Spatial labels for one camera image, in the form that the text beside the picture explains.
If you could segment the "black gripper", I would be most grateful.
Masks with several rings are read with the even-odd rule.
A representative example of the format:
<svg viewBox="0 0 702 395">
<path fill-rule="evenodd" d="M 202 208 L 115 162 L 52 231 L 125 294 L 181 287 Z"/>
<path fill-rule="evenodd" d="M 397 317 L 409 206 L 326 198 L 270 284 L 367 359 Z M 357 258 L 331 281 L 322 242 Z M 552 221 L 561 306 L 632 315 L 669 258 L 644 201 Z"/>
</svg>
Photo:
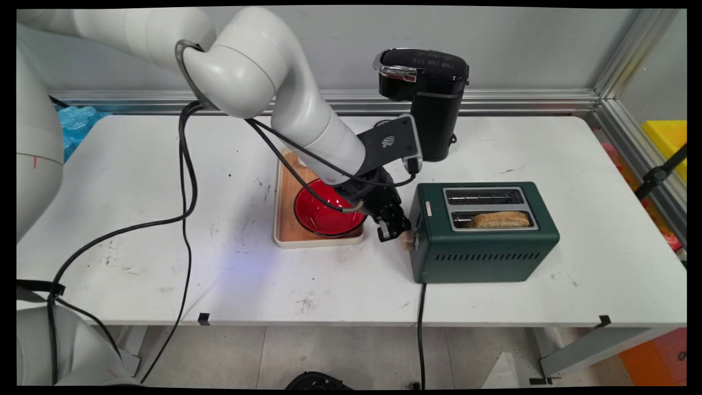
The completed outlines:
<svg viewBox="0 0 702 395">
<path fill-rule="evenodd" d="M 401 235 L 412 229 L 409 218 L 401 207 L 401 198 L 395 187 L 389 187 L 393 178 L 383 167 L 361 176 L 366 182 L 379 182 L 379 185 L 346 180 L 333 189 L 349 204 L 356 206 L 359 201 L 364 205 L 361 212 L 378 223 L 378 239 L 381 242 L 392 240 L 392 235 Z"/>
</svg>

